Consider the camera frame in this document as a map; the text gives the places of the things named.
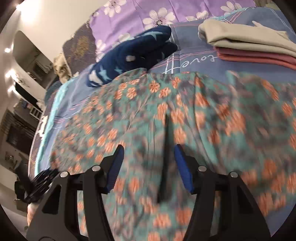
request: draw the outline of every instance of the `white flower print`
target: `white flower print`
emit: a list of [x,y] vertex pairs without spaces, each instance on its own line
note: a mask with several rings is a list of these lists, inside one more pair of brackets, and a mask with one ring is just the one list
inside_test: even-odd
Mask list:
[[109,17],[113,17],[115,12],[120,13],[122,5],[126,4],[126,0],[110,0],[108,1],[104,7],[104,14],[109,14]]
[[151,10],[149,12],[150,18],[144,18],[143,24],[145,24],[145,29],[151,29],[153,27],[159,26],[159,25],[169,25],[172,24],[175,20],[175,15],[173,12],[169,12],[167,14],[166,8],[162,7],[159,9],[158,13],[156,13],[154,10]]
[[99,15],[100,15],[100,13],[98,11],[95,11],[94,14],[93,14],[93,17],[97,17]]
[[119,42],[114,42],[112,44],[112,48],[115,48],[117,45],[119,45],[127,40],[132,40],[132,39],[134,39],[134,37],[131,37],[129,33],[121,34],[118,36]]
[[230,1],[227,1],[226,5],[227,5],[227,7],[226,6],[221,7],[221,9],[226,12],[226,13],[224,13],[225,16],[229,15],[231,12],[233,12],[235,10],[238,10],[238,9],[242,8],[242,6],[239,3],[235,3],[233,5],[233,3],[230,2]]
[[103,43],[101,39],[98,40],[96,43],[96,62],[99,62],[105,55],[103,52],[104,48],[106,47],[106,44]]
[[198,12],[196,14],[196,17],[194,16],[187,16],[186,19],[187,21],[194,21],[194,20],[198,20],[198,19],[206,19],[209,17],[209,12],[208,11],[203,11],[203,12]]

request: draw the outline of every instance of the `metal screw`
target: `metal screw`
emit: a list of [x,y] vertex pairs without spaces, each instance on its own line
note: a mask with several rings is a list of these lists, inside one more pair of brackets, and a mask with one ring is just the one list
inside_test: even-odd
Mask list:
[[236,172],[231,172],[230,176],[233,178],[237,178],[239,175]]
[[61,177],[66,177],[66,176],[68,176],[68,172],[66,172],[66,171],[61,172],[60,176],[61,176]]
[[205,172],[205,171],[207,170],[207,168],[206,168],[205,166],[199,166],[199,167],[198,167],[198,170],[199,170],[200,172]]
[[91,169],[93,170],[93,172],[98,172],[99,170],[101,170],[101,167],[96,165],[96,166],[93,166]]

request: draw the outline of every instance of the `folded beige cloth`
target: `folded beige cloth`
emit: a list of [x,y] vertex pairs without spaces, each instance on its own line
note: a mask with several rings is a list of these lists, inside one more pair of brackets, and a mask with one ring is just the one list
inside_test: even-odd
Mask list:
[[71,71],[66,64],[63,53],[60,53],[54,58],[53,69],[54,73],[59,76],[59,80],[62,84],[65,84],[72,76]]
[[229,24],[213,18],[198,27],[198,36],[217,47],[281,53],[296,57],[296,44],[286,31],[276,31],[253,21],[255,26]]

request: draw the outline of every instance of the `orange flower pattern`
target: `orange flower pattern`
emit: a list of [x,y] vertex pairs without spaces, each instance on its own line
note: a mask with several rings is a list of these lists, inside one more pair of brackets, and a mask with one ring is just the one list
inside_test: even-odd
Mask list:
[[123,91],[128,86],[128,83],[121,83],[118,87],[119,91]]
[[108,100],[106,104],[106,110],[110,110],[111,108],[112,108],[112,102]]
[[244,133],[246,129],[246,121],[244,116],[239,113],[237,110],[232,111],[231,119],[226,122],[225,133],[227,136],[230,136],[233,132],[234,134],[237,132]]
[[283,103],[281,109],[283,110],[286,117],[289,117],[293,114],[292,107],[286,102]]
[[173,241],[183,241],[186,231],[177,231],[175,232]]
[[209,142],[213,145],[217,145],[220,143],[220,135],[218,130],[213,129],[212,132],[208,136]]
[[186,133],[181,127],[174,130],[174,138],[176,144],[183,144],[186,140]]
[[160,84],[157,83],[155,80],[153,80],[151,82],[151,84],[149,84],[149,89],[151,93],[156,93],[160,88]]
[[192,210],[190,208],[179,209],[176,211],[176,221],[180,225],[188,225],[192,216]]
[[199,88],[203,87],[203,83],[201,82],[200,78],[198,78],[198,77],[195,77],[194,84],[195,84],[195,86],[197,86]]
[[272,99],[275,100],[275,101],[278,101],[279,100],[279,94],[275,90],[274,86],[272,84],[270,84],[267,80],[262,80],[261,83],[262,83],[262,85],[263,85],[263,87],[265,89],[270,91]]
[[248,172],[243,172],[240,177],[247,186],[253,186],[258,183],[257,172],[255,169],[252,169]]
[[196,127],[198,130],[203,127],[205,123],[205,113],[202,111],[196,111],[195,112],[195,121],[196,121]]
[[[217,158],[217,171],[237,169],[265,216],[294,200],[293,84],[274,85],[235,74],[235,83],[230,86],[193,73],[143,75],[137,71],[132,78],[124,73],[94,92],[59,132],[50,158],[52,167],[73,175],[101,164],[118,144],[124,147],[114,189],[103,200],[112,229],[122,230],[128,239],[133,228],[142,229],[142,240],[184,238],[194,198],[178,189],[170,193],[174,200],[170,209],[157,204],[166,115],[171,141],[207,162]],[[167,185],[183,187],[182,180],[176,178],[178,172],[172,168],[168,171],[171,182]],[[219,208],[219,199],[215,197],[214,209]],[[77,202],[81,224],[82,197]],[[119,213],[124,215],[122,220],[118,219]],[[87,235],[83,225],[82,231]]]
[[95,139],[93,137],[89,138],[89,140],[87,141],[88,147],[92,147],[94,143],[95,143]]
[[94,159],[94,161],[96,163],[98,163],[98,164],[100,164],[102,160],[103,160],[103,154],[102,153],[97,154],[96,157],[95,157],[95,159]]
[[285,185],[285,183],[286,183],[285,173],[281,172],[272,181],[272,183],[271,183],[271,191],[275,192],[275,193],[281,193],[282,192],[282,187]]
[[87,234],[85,216],[82,217],[81,223],[79,225],[79,229],[80,229],[80,232],[81,232],[82,235]]
[[144,213],[154,214],[158,210],[158,206],[152,203],[152,200],[150,197],[141,197],[140,204],[143,205],[144,207]]
[[176,103],[177,103],[177,106],[179,106],[179,107],[182,106],[182,100],[181,100],[180,94],[176,95]]
[[172,110],[172,112],[170,113],[170,116],[174,124],[178,124],[178,123],[180,125],[184,124],[185,115],[180,109],[176,109],[175,111]]
[[115,147],[115,143],[113,143],[113,142],[106,143],[106,145],[105,145],[105,152],[106,153],[112,152],[113,149],[114,149],[114,147]]
[[140,80],[139,79],[136,79],[136,80],[131,80],[131,81],[129,81],[129,84],[130,85],[135,85],[135,84],[137,84],[137,83],[139,83],[140,82]]
[[113,120],[112,114],[108,114],[107,117],[106,117],[106,121],[111,122],[112,120]]
[[135,87],[128,88],[128,92],[126,94],[126,97],[128,97],[129,99],[133,99],[136,95],[137,95],[137,92],[136,92],[136,88]]
[[133,177],[131,179],[131,182],[128,185],[128,189],[129,189],[130,193],[133,194],[133,193],[137,192],[139,190],[139,188],[140,188],[140,181],[139,181],[139,179],[136,178],[136,177]]
[[162,121],[163,125],[165,124],[165,114],[168,110],[168,104],[163,102],[157,106],[157,115],[156,119]]
[[267,214],[274,208],[271,193],[262,194],[257,203],[263,216],[267,216]]
[[167,213],[159,213],[153,221],[153,226],[156,228],[169,228],[171,227],[171,220]]
[[217,114],[219,118],[224,121],[227,116],[229,116],[229,106],[227,104],[220,104],[218,105]]
[[112,128],[108,133],[108,139],[114,140],[117,136],[118,129]]
[[94,149],[91,149],[87,152],[86,154],[86,158],[87,159],[90,159],[92,156],[94,155]]
[[148,241],[160,241],[160,235],[158,232],[150,232],[148,234]]
[[195,94],[195,105],[206,108],[209,106],[207,99],[202,95],[202,93]]
[[296,134],[290,135],[289,144],[294,150],[296,150]]
[[264,161],[264,169],[262,171],[263,179],[270,179],[274,175],[277,170],[277,166],[273,160],[265,160]]
[[293,173],[292,175],[288,176],[287,191],[292,194],[296,193],[296,173]]
[[97,146],[102,147],[103,145],[105,145],[106,140],[107,138],[104,135],[100,136],[97,140],[98,142]]
[[159,98],[167,97],[171,93],[171,90],[168,87],[162,89],[159,93]]
[[118,177],[114,185],[115,192],[122,192],[124,188],[125,179]]
[[104,107],[102,105],[98,104],[96,106],[96,109],[99,111],[100,115],[104,113]]
[[120,91],[120,90],[116,91],[116,92],[115,92],[115,95],[114,95],[114,98],[115,98],[116,100],[120,100],[121,97],[122,97],[122,91]]
[[174,89],[177,89],[178,88],[178,84],[181,82],[181,80],[178,78],[178,77],[175,77],[173,80],[172,80],[172,86]]

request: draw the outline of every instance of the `folded pink cloth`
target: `folded pink cloth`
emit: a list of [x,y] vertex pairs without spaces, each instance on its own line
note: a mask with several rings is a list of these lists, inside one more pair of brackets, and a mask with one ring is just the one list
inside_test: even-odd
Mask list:
[[217,56],[222,60],[277,64],[296,70],[296,58],[290,55],[260,51],[238,50],[223,47],[214,48],[217,51]]

